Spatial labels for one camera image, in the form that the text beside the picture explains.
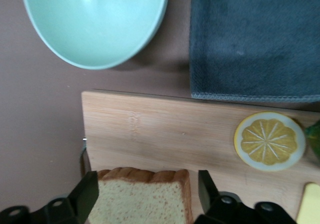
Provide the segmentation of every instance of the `yellow object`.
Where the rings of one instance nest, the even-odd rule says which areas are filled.
[[[320,223],[320,186],[316,183],[305,185],[300,210],[296,219],[297,224]]]
[[[277,112],[260,112],[244,119],[234,135],[235,150],[248,165],[263,171],[279,171],[296,163],[306,141],[301,128]]]

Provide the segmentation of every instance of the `cheese slice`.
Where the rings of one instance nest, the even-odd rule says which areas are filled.
[[[320,186],[310,182],[305,185],[297,224],[320,224]]]

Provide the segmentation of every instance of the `gray tabletop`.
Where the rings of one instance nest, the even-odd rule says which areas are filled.
[[[0,0],[0,211],[35,211],[79,182],[81,92],[91,89],[190,98],[191,0],[169,0],[152,41],[112,69],[67,64],[41,41],[23,0]],[[319,103],[271,104],[319,111]]]

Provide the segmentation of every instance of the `bread slice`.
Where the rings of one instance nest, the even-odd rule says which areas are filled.
[[[192,224],[189,172],[132,167],[98,172],[90,224]]]

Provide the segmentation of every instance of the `green vegetable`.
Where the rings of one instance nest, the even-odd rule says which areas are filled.
[[[305,135],[313,152],[320,161],[320,120],[305,129]]]

